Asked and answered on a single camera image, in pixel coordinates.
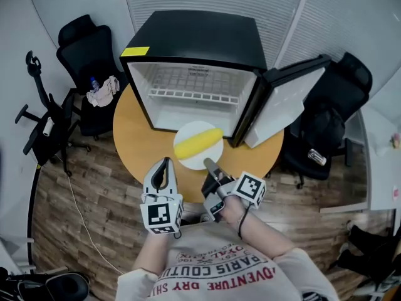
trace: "black bag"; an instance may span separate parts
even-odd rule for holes
[[[305,111],[301,121],[301,137],[321,155],[333,153],[345,133],[345,124],[340,114],[328,102],[320,101]]]

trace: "fridge door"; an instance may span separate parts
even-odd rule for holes
[[[330,61],[329,56],[320,55],[259,74],[230,144],[237,147],[245,141],[253,148],[294,122],[304,110],[303,100]]]

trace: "floor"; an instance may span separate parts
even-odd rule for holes
[[[68,149],[71,183],[85,223],[104,256],[127,272],[146,235],[138,207],[141,184],[120,161],[112,134],[97,142],[79,135],[73,139],[85,141],[92,148],[89,153],[84,149]],[[275,169],[267,180],[268,194],[258,215],[305,249],[333,283],[340,298],[348,300],[363,277],[339,268],[327,271],[346,241],[346,222],[352,219],[365,230],[384,234],[391,226],[392,213],[319,213],[320,207],[345,201],[356,203],[366,195],[365,160],[363,149],[358,146],[354,147],[353,167],[345,167],[343,157],[336,157],[329,180],[306,179],[300,190],[295,188],[296,182],[297,177],[291,173]],[[61,162],[47,163],[41,169],[32,227],[36,241],[33,260],[39,270],[66,265],[84,272],[100,300],[114,300],[118,273],[92,247]]]

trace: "black mini fridge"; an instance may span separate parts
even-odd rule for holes
[[[175,10],[154,12],[120,61],[151,128],[203,120],[254,147],[301,114],[330,57],[268,70],[253,18]]]

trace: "wire shelf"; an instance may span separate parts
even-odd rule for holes
[[[238,105],[241,81],[240,74],[203,66],[158,67],[148,95]]]

